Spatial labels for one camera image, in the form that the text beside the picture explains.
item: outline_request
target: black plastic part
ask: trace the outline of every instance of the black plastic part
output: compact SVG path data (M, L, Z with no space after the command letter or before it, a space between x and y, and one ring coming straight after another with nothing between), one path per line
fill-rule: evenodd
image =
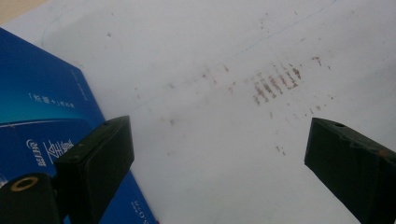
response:
M62 213L72 223L98 223L133 161L129 117L97 127L55 162Z
M0 188L0 223L61 224L50 176L23 175Z
M394 223L395 152L343 124L312 119L304 162L361 223Z

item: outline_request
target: brass ring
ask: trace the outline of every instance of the brass ring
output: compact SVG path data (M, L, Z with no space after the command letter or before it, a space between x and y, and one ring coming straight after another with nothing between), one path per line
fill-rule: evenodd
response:
M20 179L17 182L15 182L12 186L11 186L11 190L12 191L23 191L26 189L31 188L32 186L34 186L36 183L38 182L38 178L35 176L28 176L25 177L24 179Z

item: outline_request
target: white surface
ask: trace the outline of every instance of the white surface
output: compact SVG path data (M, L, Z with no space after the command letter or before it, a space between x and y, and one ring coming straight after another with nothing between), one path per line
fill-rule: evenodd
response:
M395 11L54 0L3 27L79 67L107 119L132 117L133 172L162 224L359 223L304 152L312 117L396 148Z

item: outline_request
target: beige surface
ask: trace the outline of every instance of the beige surface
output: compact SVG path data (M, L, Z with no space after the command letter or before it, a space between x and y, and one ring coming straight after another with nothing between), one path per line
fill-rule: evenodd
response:
M0 24L37 7L47 0L0 0Z

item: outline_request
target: blue box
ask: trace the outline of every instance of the blue box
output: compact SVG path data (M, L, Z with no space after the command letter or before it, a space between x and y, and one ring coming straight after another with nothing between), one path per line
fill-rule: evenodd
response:
M105 121L79 69L1 28L0 78L0 188L54 175L53 162ZM132 173L101 223L156 223Z

